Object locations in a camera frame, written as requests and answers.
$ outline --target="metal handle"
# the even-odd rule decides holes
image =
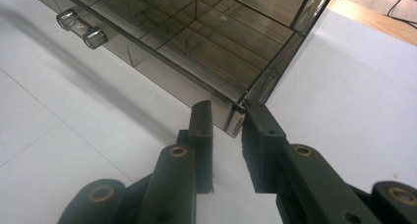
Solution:
[[[92,27],[82,20],[74,9],[69,9],[56,16],[56,21],[64,30],[70,30],[83,39],[86,46],[95,49],[108,41],[107,35],[99,27]]]

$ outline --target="tinted acrylic box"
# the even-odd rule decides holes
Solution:
[[[268,100],[329,0],[39,1],[185,104],[210,99],[213,122],[236,137],[243,100]]]

